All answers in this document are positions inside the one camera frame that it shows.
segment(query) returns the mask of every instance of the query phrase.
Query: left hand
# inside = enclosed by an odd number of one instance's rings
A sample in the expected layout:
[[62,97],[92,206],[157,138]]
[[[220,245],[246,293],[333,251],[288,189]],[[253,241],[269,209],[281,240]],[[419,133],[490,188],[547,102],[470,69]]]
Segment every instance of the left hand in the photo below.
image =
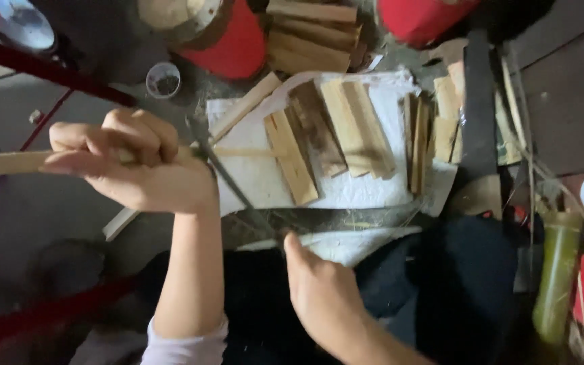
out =
[[[217,185],[207,164],[190,151],[178,154],[176,129],[149,112],[116,109],[102,126],[55,123],[49,136],[60,153],[47,158],[40,170],[83,177],[128,208],[191,213],[217,205]],[[122,165],[120,148],[133,152],[140,164]]]

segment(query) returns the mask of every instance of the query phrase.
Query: dark pants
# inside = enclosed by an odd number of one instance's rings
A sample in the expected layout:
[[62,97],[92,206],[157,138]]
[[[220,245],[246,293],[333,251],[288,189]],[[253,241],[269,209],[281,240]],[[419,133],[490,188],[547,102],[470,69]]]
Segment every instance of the dark pants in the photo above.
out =
[[[140,274],[139,294],[156,307],[168,253]],[[439,364],[490,364],[512,315],[516,250],[498,221],[466,217],[395,240],[355,267],[370,314]],[[224,254],[225,364],[338,363],[306,335],[289,301],[275,250]]]

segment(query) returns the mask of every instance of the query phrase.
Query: hand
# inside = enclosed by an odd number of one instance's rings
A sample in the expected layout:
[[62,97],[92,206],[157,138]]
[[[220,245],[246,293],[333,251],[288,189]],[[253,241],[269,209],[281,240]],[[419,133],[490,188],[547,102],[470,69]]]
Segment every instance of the hand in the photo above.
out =
[[[146,111],[115,109],[102,126],[55,123],[53,150],[43,172],[85,178],[96,191],[128,208],[151,212],[196,212],[217,204],[217,185],[207,165],[179,151],[177,131]],[[134,153],[137,166],[119,162],[118,150]]]
[[290,299],[312,339],[343,361],[355,334],[373,320],[364,308],[353,270],[304,248],[295,233],[285,238]]

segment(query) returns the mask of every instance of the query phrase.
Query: gray floor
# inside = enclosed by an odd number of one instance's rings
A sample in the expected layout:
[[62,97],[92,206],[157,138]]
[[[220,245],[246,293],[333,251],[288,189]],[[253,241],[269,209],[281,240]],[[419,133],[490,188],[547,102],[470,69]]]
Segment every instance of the gray floor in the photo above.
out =
[[[369,14],[371,9],[364,9]],[[385,54],[377,70],[393,70],[399,64],[409,67],[421,87],[432,90],[434,77],[444,75],[442,66],[423,68],[418,53],[395,44],[373,22],[365,28],[366,39]],[[182,68],[185,86],[174,103],[146,98],[145,87],[119,87],[140,98],[140,106],[175,124],[183,132],[184,116],[204,123],[206,100],[235,97],[244,94],[251,82],[229,83],[208,75],[188,64]],[[34,126],[28,115],[35,109],[47,112],[65,88],[17,75],[0,81],[0,151],[18,149]],[[74,93],[53,118],[53,121],[100,123],[114,105]],[[31,149],[48,149],[47,131],[38,136]],[[98,195],[84,181],[50,175],[19,175],[7,177],[0,186],[0,281],[23,288],[27,283],[27,266],[38,251],[61,238],[101,240],[101,228],[120,210],[120,206]],[[405,221],[407,208],[317,211],[270,210],[264,212],[276,226],[292,225],[301,232],[393,227]],[[102,243],[109,251],[112,268],[120,274],[139,270],[156,253],[166,250],[171,237],[170,214],[141,214],[111,244]],[[241,212],[223,219],[224,241],[227,247],[248,243],[260,237]]]

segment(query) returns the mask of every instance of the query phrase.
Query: red container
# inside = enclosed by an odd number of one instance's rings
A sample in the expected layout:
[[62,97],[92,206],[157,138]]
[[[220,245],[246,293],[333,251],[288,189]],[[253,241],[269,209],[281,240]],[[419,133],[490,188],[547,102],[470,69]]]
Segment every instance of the red container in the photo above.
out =
[[396,38],[423,48],[461,20],[480,0],[378,0],[384,25]]
[[226,30],[215,44],[179,54],[218,76],[248,79],[265,64],[265,37],[246,0],[232,2]]

